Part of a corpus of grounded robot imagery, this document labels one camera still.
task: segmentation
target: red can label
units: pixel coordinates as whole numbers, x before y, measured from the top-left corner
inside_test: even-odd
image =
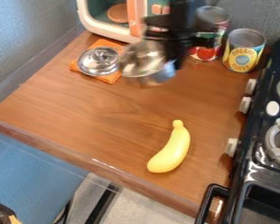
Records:
[[[227,30],[228,21],[218,23],[217,32],[199,32],[197,37],[205,38],[205,39],[215,39],[213,48],[206,48],[203,46],[195,46],[190,49],[190,55],[196,60],[214,60],[216,59],[220,52],[222,46],[222,39]]]

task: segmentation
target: blue floor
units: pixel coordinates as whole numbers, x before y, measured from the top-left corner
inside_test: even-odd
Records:
[[[0,134],[0,203],[24,224],[53,223],[87,174]]]

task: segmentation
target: white knob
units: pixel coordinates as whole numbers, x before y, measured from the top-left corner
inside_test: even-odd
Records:
[[[249,79],[246,85],[245,93],[248,95],[252,95],[256,89],[256,79]]]
[[[247,112],[249,110],[250,103],[251,103],[251,97],[244,96],[241,99],[241,104],[240,104],[240,107],[239,107],[239,111],[241,111],[243,114],[247,114]]]
[[[280,107],[276,101],[270,101],[267,104],[266,112],[269,116],[276,116],[279,113]]]
[[[231,158],[235,155],[236,146],[238,145],[239,139],[229,138],[227,141],[227,147],[225,148],[225,154],[229,155]]]

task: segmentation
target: table edge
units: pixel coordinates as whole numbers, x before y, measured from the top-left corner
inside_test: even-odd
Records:
[[[85,156],[74,150],[70,150],[65,146],[56,144],[40,136],[33,135],[25,130],[9,125],[6,122],[0,121],[0,133],[53,155],[56,158],[63,159],[70,164],[77,165],[82,169],[93,172],[98,176],[109,179],[112,182],[127,187],[135,192],[141,193],[142,195],[156,200],[168,207],[172,207],[183,214],[195,217],[199,211],[200,205],[182,198],[173,192],[165,190],[160,186],[140,179],[126,171],[116,169],[114,166],[105,164],[95,158]]]

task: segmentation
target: stove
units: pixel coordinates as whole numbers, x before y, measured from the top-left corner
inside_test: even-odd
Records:
[[[227,142],[226,153],[234,158],[231,186],[206,189],[196,224],[205,222],[215,197],[224,199],[219,223],[280,223],[280,40],[265,65],[246,86],[241,137]]]

